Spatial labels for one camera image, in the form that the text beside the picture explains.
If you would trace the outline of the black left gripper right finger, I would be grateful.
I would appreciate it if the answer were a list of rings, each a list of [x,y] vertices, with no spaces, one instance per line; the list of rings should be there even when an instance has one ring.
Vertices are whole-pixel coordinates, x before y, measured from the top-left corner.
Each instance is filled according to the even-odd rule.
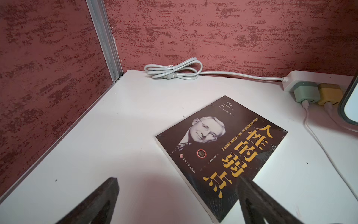
[[[300,224],[276,200],[252,180],[239,178],[238,197],[246,224]]]

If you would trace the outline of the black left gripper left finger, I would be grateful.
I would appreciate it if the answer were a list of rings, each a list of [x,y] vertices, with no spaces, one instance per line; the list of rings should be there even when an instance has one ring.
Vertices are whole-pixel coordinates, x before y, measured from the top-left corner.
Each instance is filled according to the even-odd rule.
[[[117,178],[110,177],[86,197],[59,224],[109,224],[119,194]]]

